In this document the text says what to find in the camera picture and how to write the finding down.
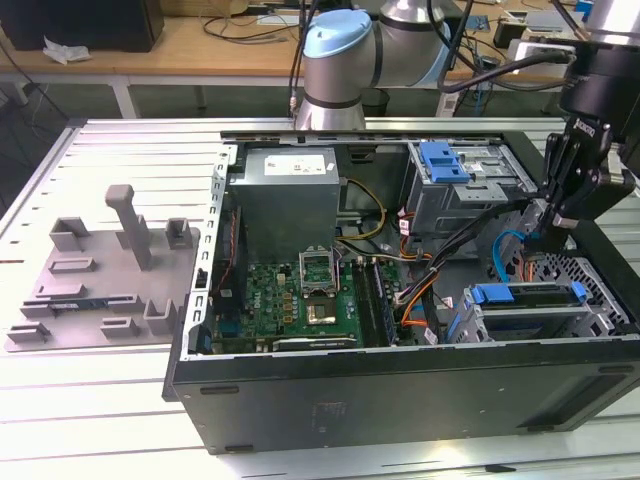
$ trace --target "computer case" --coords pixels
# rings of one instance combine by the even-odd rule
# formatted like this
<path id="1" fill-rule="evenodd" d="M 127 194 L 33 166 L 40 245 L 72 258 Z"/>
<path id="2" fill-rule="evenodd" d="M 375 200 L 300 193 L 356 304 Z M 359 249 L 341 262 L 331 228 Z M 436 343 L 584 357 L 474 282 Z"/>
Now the computer case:
<path id="1" fill-rule="evenodd" d="M 89 50 L 148 52 L 160 37 L 159 0 L 0 0 L 2 28 L 17 50 L 44 47 L 44 37 Z"/>
<path id="2" fill-rule="evenodd" d="M 241 138 L 240 143 L 260 147 L 270 139 L 281 148 L 280 137 L 287 134 L 225 136 L 232 143 Z M 473 132 L 439 134 L 460 135 L 465 142 L 474 137 Z M 350 138 L 392 142 L 424 135 L 390 131 Z M 510 149 L 523 178 L 541 184 L 543 159 L 524 134 L 488 137 L 501 139 Z M 296 137 L 287 138 L 291 142 Z M 324 148 L 323 141 L 340 138 L 335 132 L 315 140 L 302 133 L 297 137 L 302 148 L 314 141 Z M 620 312 L 632 320 L 611 336 L 199 355 L 191 353 L 188 332 L 192 316 L 205 315 L 187 311 L 188 326 L 182 342 L 174 342 L 166 382 L 207 451 L 216 455 L 574 430 L 640 383 L 635 320 L 640 318 L 640 279 L 595 223 L 581 222 L 572 238 L 590 265 L 580 279 L 589 284 L 599 277 Z M 572 268 L 572 274 L 580 270 Z M 451 275 L 442 276 L 451 280 Z M 197 296 L 190 305 L 197 305 Z"/>

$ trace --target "green motherboard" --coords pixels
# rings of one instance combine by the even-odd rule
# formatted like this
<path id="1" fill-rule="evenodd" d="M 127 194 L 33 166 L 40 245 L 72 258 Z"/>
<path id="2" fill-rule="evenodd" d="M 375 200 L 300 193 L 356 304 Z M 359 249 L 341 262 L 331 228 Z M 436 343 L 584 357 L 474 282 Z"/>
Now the green motherboard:
<path id="1" fill-rule="evenodd" d="M 400 287 L 399 275 L 392 262 L 380 262 L 386 301 L 393 299 Z M 278 339 L 304 337 L 342 337 L 365 347 L 360 325 L 354 269 L 350 261 L 341 262 L 336 279 L 336 292 L 305 296 L 305 282 L 321 282 L 331 278 L 327 264 L 310 262 L 301 275 L 300 264 L 253 264 L 249 267 L 245 309 L 239 322 L 222 321 L 218 338 L 225 352 L 245 350 L 242 340 L 270 343 Z"/>

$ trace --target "floor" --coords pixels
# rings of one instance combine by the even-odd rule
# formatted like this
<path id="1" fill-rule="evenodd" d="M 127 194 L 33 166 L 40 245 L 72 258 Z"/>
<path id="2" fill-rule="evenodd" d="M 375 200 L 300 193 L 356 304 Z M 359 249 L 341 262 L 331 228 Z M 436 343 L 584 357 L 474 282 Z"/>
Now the floor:
<path id="1" fill-rule="evenodd" d="M 29 104 L 11 103 L 0 108 L 0 216 L 18 195 L 50 145 L 66 125 L 47 101 L 31 89 Z M 107 86 L 51 85 L 48 95 L 71 118 L 119 118 L 112 91 Z M 284 117 L 286 88 L 207 87 L 208 107 L 196 108 L 192 87 L 138 86 L 132 91 L 141 115 L 176 117 Z M 432 90 L 391 90 L 386 116 L 424 117 L 435 114 L 438 93 Z M 469 94 L 456 116 L 540 117 L 549 93 L 494 92 L 480 99 Z M 489 103 L 484 106 L 486 98 Z M 559 111 L 554 108 L 553 115 Z"/>

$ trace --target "blue cable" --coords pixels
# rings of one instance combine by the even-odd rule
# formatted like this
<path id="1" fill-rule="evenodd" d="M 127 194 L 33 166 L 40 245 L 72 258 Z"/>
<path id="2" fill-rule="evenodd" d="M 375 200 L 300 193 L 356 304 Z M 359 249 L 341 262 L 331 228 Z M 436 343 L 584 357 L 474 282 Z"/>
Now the blue cable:
<path id="1" fill-rule="evenodd" d="M 496 240 L 493 242 L 493 247 L 491 248 L 493 264 L 496 266 L 496 272 L 498 272 L 500 280 L 504 283 L 509 282 L 509 276 L 507 275 L 507 271 L 505 270 L 504 265 L 502 264 L 502 259 L 500 258 L 500 243 L 502 242 L 502 239 L 507 235 L 513 235 L 521 242 L 524 242 L 524 239 L 526 238 L 526 235 L 524 233 L 518 232 L 517 230 L 505 230 L 500 235 L 498 235 Z"/>
<path id="2" fill-rule="evenodd" d="M 478 90 L 477 90 L 478 98 L 476 99 L 476 106 L 473 109 L 473 114 L 476 117 L 480 115 L 480 105 L 482 104 L 482 92 L 483 92 L 483 90 L 478 88 Z"/>

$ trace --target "ram slot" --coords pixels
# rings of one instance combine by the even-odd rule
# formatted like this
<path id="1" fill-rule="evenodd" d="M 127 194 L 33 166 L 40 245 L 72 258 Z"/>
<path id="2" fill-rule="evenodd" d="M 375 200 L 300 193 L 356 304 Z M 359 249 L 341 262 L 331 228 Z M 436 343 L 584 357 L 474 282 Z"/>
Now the ram slot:
<path id="1" fill-rule="evenodd" d="M 382 287 L 380 269 L 377 263 L 370 263 L 365 267 L 367 286 L 369 288 L 370 303 L 375 312 L 376 334 L 378 336 L 378 346 L 388 347 L 393 343 L 394 329 L 389 304 Z"/>
<path id="2" fill-rule="evenodd" d="M 356 306 L 360 319 L 362 343 L 365 347 L 378 346 L 378 332 L 376 328 L 375 309 L 369 294 L 369 286 L 364 265 L 355 261 L 352 263 L 351 275 L 356 289 Z"/>
<path id="3" fill-rule="evenodd" d="M 378 299 L 378 311 L 382 318 L 384 331 L 387 333 L 387 345 L 391 345 L 396 341 L 396 327 L 393 322 L 393 313 L 391 307 L 387 301 L 387 296 L 384 291 L 384 282 L 382 280 L 382 271 L 380 265 L 373 264 L 373 273 L 376 282 L 376 297 Z"/>

